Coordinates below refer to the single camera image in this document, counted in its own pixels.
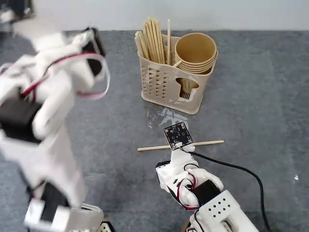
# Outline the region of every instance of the wooden stick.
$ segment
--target wooden stick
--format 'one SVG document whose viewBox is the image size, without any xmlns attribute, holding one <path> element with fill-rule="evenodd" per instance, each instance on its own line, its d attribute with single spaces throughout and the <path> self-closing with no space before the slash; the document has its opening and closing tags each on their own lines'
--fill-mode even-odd
<svg viewBox="0 0 309 232">
<path fill-rule="evenodd" d="M 141 48 L 141 44 L 140 44 L 140 40 L 139 40 L 139 38 L 138 38 L 137 32 L 135 33 L 135 38 L 134 38 L 134 39 L 135 39 L 136 47 L 137 47 L 137 50 L 138 50 L 139 54 L 140 54 L 142 57 L 145 58 L 145 55 L 144 55 L 143 50 L 142 50 L 142 48 Z"/>
<path fill-rule="evenodd" d="M 164 58 L 164 49 L 163 49 L 163 41 L 162 41 L 162 33 L 161 28 L 158 20 L 155 20 L 155 27 L 156 27 L 156 35 L 158 38 L 158 45 L 159 45 L 159 53 L 161 56 L 162 64 L 165 64 L 165 58 Z"/>
<path fill-rule="evenodd" d="M 224 140 L 218 140 L 218 141 L 208 141 L 208 142 L 197 142 L 193 143 L 193 146 L 199 146 L 199 145 L 211 145 L 211 144 L 220 144 L 224 143 Z M 149 150 L 159 150 L 159 149 L 167 149 L 170 148 L 169 145 L 165 146 L 151 146 L 151 147 L 140 147 L 137 148 L 138 151 L 149 151 Z"/>
<path fill-rule="evenodd" d="M 146 22 L 144 24 L 144 27 L 146 28 L 146 34 L 147 34 L 148 41 L 149 41 L 150 48 L 151 48 L 151 53 L 152 53 L 152 57 L 153 57 L 152 61 L 157 63 L 158 60 L 157 60 L 156 53 L 155 53 L 155 45 L 154 45 L 155 42 L 154 42 L 154 38 L 151 36 L 151 33 L 150 33 L 149 23 Z"/>
<path fill-rule="evenodd" d="M 178 67 L 178 65 L 180 65 L 182 62 L 182 60 L 179 60 L 176 64 L 173 65 L 173 67 Z"/>
<path fill-rule="evenodd" d="M 144 55 L 145 55 L 145 58 L 146 58 L 146 59 L 149 59 L 149 56 L 148 56 L 148 49 L 147 49 L 147 45 L 145 44 L 145 41 L 144 41 L 144 36 L 143 36 L 143 34 L 142 34 L 141 31 L 138 31 L 137 34 L 138 34 L 138 37 L 139 37 L 139 39 L 140 39 L 141 48 L 142 48 L 142 50 L 143 50 L 143 53 L 144 53 Z"/>
<path fill-rule="evenodd" d="M 152 57 L 153 54 L 152 54 L 152 52 L 151 52 L 150 42 L 149 42 L 148 37 L 147 37 L 147 33 L 146 33 L 146 28 L 145 28 L 145 26 L 144 26 L 144 28 L 143 28 L 143 36 L 144 36 L 144 41 L 145 41 L 145 43 L 146 43 L 146 45 L 147 45 L 149 60 L 150 60 L 150 61 L 153 61 L 154 58 Z"/>
<path fill-rule="evenodd" d="M 170 20 L 168 20 L 168 65 L 170 65 Z"/>
<path fill-rule="evenodd" d="M 160 56 L 160 52 L 159 52 L 159 45 L 158 45 L 158 38 L 156 35 L 156 28 L 155 28 L 155 20 L 153 18 L 150 19 L 150 24 L 152 29 L 153 29 L 153 33 L 152 36 L 154 38 L 154 45 L 155 45 L 155 50 L 156 50 L 156 57 L 158 59 L 158 63 L 161 64 L 161 56 Z"/>
</svg>

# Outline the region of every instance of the red and white wire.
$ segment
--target red and white wire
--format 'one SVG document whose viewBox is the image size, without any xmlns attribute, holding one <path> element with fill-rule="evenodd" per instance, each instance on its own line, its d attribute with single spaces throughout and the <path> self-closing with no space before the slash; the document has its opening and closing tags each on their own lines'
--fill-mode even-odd
<svg viewBox="0 0 309 232">
<path fill-rule="evenodd" d="M 197 231 L 197 230 L 194 227 L 189 227 L 186 230 L 186 232 L 193 232 L 193 231 Z"/>
<path fill-rule="evenodd" d="M 88 99 L 93 99 L 93 100 L 97 100 L 100 98 L 103 98 L 106 94 L 108 89 L 110 88 L 110 82 L 111 82 L 111 74 L 110 71 L 108 69 L 107 63 L 106 63 L 106 59 L 101 56 L 103 59 L 101 61 L 101 65 L 102 65 L 102 70 L 104 71 L 104 75 L 103 77 L 99 77 L 100 73 L 98 74 L 98 80 L 102 81 L 106 78 L 106 88 L 103 92 L 99 92 L 99 93 L 91 93 L 91 92 L 77 92 L 78 96 L 81 96 L 83 98 L 88 98 Z"/>
<path fill-rule="evenodd" d="M 181 189 L 181 187 L 182 187 L 182 184 L 183 184 L 183 181 L 184 181 L 184 180 L 188 180 L 188 181 L 192 184 L 191 188 L 188 189 L 188 190 L 194 189 L 194 188 L 196 187 L 196 184 L 197 184 L 197 179 L 196 179 L 196 177 L 195 177 L 192 173 L 189 173 L 189 175 L 193 177 L 193 182 L 192 182 L 190 179 L 183 179 L 183 180 L 181 180 L 180 183 L 179 183 L 179 185 L 178 185 L 178 187 L 177 187 L 177 198 L 178 198 L 180 204 L 181 204 L 183 207 L 185 207 L 186 210 L 193 210 L 193 209 L 198 209 L 199 206 L 187 206 L 186 204 L 184 204 L 184 203 L 182 202 L 182 200 L 181 200 L 181 193 L 180 193 L 180 189 Z"/>
<path fill-rule="evenodd" d="M 85 59 L 94 59 L 99 61 L 102 64 L 102 70 L 104 71 L 104 76 L 103 78 L 101 78 L 100 80 L 103 80 L 106 77 L 106 81 L 107 81 L 107 85 L 106 85 L 106 89 L 103 92 L 99 92 L 99 93 L 91 93 L 91 92 L 78 92 L 77 94 L 79 96 L 82 96 L 84 98 L 90 98 L 90 99 L 99 99 L 102 98 L 106 95 L 109 87 L 110 87 L 110 79 L 111 79 L 111 75 L 110 72 L 108 70 L 108 66 L 105 60 L 104 56 L 101 56 L 97 53 L 81 53 L 81 54 L 73 54 L 73 55 L 69 55 L 63 58 L 60 58 L 54 62 L 52 62 L 45 70 L 44 74 L 42 75 L 42 77 L 37 80 L 36 82 L 34 82 L 30 87 L 28 87 L 27 89 L 25 89 L 22 93 L 21 96 L 25 97 L 27 96 L 29 93 L 31 93 L 32 91 L 35 91 L 36 87 L 38 85 L 40 85 L 43 81 L 45 81 L 49 76 L 48 76 L 48 70 L 50 67 L 56 65 L 56 64 L 60 64 L 60 63 L 64 63 L 64 62 L 68 62 L 65 65 L 68 65 L 71 62 L 76 62 L 76 61 L 80 61 L 80 60 L 85 60 Z"/>
</svg>

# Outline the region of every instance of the stacked paper cups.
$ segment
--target stacked paper cups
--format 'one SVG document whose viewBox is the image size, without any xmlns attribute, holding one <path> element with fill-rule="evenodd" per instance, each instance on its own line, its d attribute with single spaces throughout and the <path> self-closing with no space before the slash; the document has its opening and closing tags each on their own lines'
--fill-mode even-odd
<svg viewBox="0 0 309 232">
<path fill-rule="evenodd" d="M 193 74 L 206 74 L 214 64 L 216 52 L 215 41 L 203 33 L 187 34 L 175 45 L 178 68 Z"/>
</svg>

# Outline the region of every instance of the black cable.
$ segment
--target black cable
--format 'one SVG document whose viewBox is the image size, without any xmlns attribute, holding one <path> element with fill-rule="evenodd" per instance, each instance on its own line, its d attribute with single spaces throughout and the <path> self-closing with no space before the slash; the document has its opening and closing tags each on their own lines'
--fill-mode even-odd
<svg viewBox="0 0 309 232">
<path fill-rule="evenodd" d="M 199 221 L 198 221 L 198 219 L 197 219 L 197 213 L 198 213 L 198 211 L 199 211 L 199 209 L 195 211 L 195 213 L 194 213 L 194 219 L 195 219 L 195 221 L 198 223 L 198 226 L 200 227 L 200 229 L 202 230 L 202 232 L 205 232 L 204 229 L 203 229 L 203 227 L 202 227 L 202 225 L 201 225 L 201 223 L 199 223 Z"/>
<path fill-rule="evenodd" d="M 263 216 L 263 220 L 264 220 L 265 227 L 266 227 L 267 231 L 271 232 L 271 228 L 269 226 L 268 219 L 267 219 L 266 212 L 265 212 L 264 187 L 263 187 L 263 183 L 262 183 L 261 179 L 258 177 L 257 174 L 255 174 L 254 172 L 250 171 L 247 168 L 244 168 L 244 167 L 241 167 L 241 166 L 238 166 L 238 165 L 234 165 L 234 164 L 230 164 L 230 163 L 225 163 L 225 162 L 222 162 L 222 161 L 219 161 L 219 160 L 216 160 L 216 159 L 212 159 L 212 158 L 203 156 L 203 155 L 201 155 L 199 153 L 196 153 L 196 152 L 187 152 L 187 153 L 190 153 L 191 155 L 198 156 L 198 157 L 201 157 L 203 159 L 206 159 L 206 160 L 209 160 L 209 161 L 221 164 L 221 165 L 225 165 L 225 166 L 228 166 L 228 167 L 232 167 L 232 168 L 237 168 L 237 169 L 243 170 L 243 171 L 249 173 L 250 175 L 252 175 L 257 180 L 257 182 L 258 182 L 258 184 L 260 186 L 262 216 Z"/>
<path fill-rule="evenodd" d="M 183 167 L 183 170 L 186 171 L 186 166 L 188 165 L 193 165 L 193 166 L 196 166 L 197 168 L 199 168 L 198 165 L 196 165 L 195 163 L 187 163 L 184 167 Z"/>
</svg>

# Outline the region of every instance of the beige utensil holder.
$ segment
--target beige utensil holder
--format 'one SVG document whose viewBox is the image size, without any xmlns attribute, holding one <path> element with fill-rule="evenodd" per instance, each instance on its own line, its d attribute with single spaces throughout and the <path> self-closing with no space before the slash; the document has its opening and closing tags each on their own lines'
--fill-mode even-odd
<svg viewBox="0 0 309 232">
<path fill-rule="evenodd" d="M 164 50 L 167 54 L 168 37 L 162 35 Z M 171 37 L 170 62 L 175 63 L 175 44 L 180 37 Z M 218 57 L 207 74 L 192 74 L 166 64 L 149 61 L 140 54 L 141 97 L 148 102 L 156 103 L 171 109 L 193 115 L 199 110 L 207 80 L 212 74 Z"/>
</svg>

